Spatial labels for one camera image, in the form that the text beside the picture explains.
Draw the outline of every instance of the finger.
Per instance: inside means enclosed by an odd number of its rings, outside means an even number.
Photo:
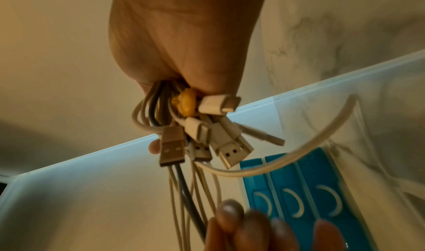
[[[148,150],[151,154],[156,155],[156,154],[159,154],[160,148],[161,148],[161,141],[159,139],[156,139],[149,144]]]
[[[266,251],[270,241],[270,221],[260,212],[248,212],[233,235],[236,251]]]
[[[235,233],[244,216],[243,207],[235,200],[225,200],[217,208],[216,218],[221,229],[228,234]]]
[[[345,241],[340,230],[329,221],[316,221],[314,224],[312,251],[343,250],[345,250]]]
[[[299,251],[300,246],[292,228],[281,219],[271,221],[270,251]]]
[[[208,222],[207,237],[205,239],[205,251],[224,251],[226,250],[224,232],[215,217]]]

